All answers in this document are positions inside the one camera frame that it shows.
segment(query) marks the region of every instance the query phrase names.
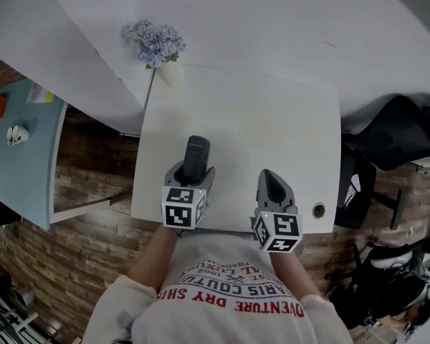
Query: black office chair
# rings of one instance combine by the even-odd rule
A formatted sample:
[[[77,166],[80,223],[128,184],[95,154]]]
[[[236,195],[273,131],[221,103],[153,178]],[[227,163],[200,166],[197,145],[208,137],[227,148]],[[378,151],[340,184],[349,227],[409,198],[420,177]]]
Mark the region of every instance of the black office chair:
[[[396,96],[361,133],[341,138],[383,171],[430,157],[430,106],[421,109],[409,98]]]
[[[401,219],[405,201],[402,190],[396,199],[373,191],[376,168],[390,171],[405,163],[430,157],[430,106],[420,108],[399,95],[388,102],[359,134],[342,134],[340,188],[335,224],[358,229],[363,224],[371,199],[393,210],[391,229]],[[360,190],[351,187],[353,175]]]
[[[358,175],[359,185],[352,184]],[[358,151],[341,145],[341,169],[335,224],[345,228],[359,229],[365,221],[371,199],[393,210],[391,229],[397,229],[404,205],[404,194],[398,190],[396,199],[374,191],[376,167]]]

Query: sleeve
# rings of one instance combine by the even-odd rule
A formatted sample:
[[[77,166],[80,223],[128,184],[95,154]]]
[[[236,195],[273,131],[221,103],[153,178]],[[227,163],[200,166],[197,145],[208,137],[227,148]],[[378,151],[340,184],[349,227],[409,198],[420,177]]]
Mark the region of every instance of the sleeve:
[[[121,275],[97,302],[83,344],[127,340],[134,320],[151,306],[155,298],[153,288]]]
[[[331,302],[319,295],[307,295],[300,302],[314,327],[319,344],[353,343],[344,322]]]

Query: table leg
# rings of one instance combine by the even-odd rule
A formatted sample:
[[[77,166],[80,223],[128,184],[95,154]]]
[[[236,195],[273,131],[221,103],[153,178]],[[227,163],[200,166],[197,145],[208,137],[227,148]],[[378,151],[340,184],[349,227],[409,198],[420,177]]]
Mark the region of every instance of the table leg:
[[[90,203],[86,204],[80,204],[74,208],[66,209],[64,211],[58,211],[57,213],[53,213],[51,215],[51,224],[89,213],[90,211],[93,211],[95,209],[105,208],[107,206],[110,206],[111,202],[111,198],[101,199],[97,201],[91,201]]]

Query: chair backrest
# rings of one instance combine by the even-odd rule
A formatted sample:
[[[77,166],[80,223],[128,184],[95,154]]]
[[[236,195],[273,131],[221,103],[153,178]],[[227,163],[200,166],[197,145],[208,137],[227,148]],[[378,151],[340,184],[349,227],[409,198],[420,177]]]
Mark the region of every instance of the chair backrest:
[[[399,95],[361,133],[343,135],[342,140],[383,171],[430,157],[430,107],[423,111]]]

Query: blue table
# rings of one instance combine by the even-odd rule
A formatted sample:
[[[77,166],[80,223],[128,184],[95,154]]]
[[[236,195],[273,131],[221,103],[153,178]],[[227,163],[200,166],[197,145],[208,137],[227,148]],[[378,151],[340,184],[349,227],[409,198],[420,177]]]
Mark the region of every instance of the blue table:
[[[103,199],[54,212],[54,177],[60,133],[67,103],[54,97],[51,103],[29,103],[31,80],[0,88],[8,98],[0,118],[0,201],[31,223],[49,229],[51,223],[110,205]],[[6,131],[14,125],[29,131],[29,139],[8,146]]]

